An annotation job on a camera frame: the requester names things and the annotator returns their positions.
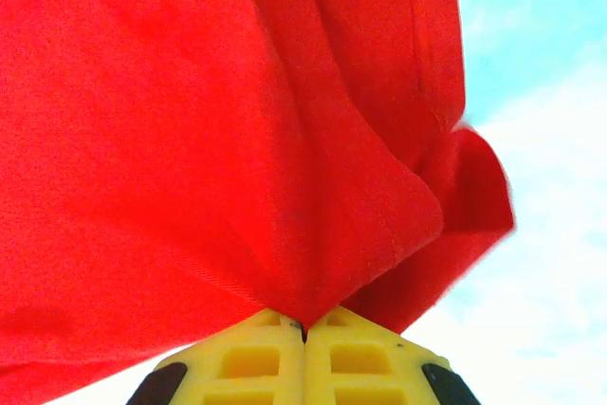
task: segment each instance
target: red fabric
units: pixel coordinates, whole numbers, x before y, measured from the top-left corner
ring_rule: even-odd
[[[456,0],[0,9],[2,404],[266,306],[400,332],[512,228]]]

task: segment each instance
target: red cloth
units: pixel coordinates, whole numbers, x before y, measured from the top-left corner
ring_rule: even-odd
[[[400,332],[513,226],[456,0],[0,9],[4,405],[266,306]]]

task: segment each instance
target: yellow plastic object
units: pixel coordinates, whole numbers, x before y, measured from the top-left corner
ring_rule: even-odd
[[[343,307],[306,338],[297,322],[264,310],[155,372],[174,367],[182,370],[171,391],[144,391],[146,382],[168,384],[151,374],[127,405],[478,404],[446,359]]]

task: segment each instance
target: yellow plastic part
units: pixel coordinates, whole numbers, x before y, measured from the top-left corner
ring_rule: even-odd
[[[338,307],[302,340],[272,310],[163,360],[188,372],[171,405],[440,405],[422,373],[446,359]]]

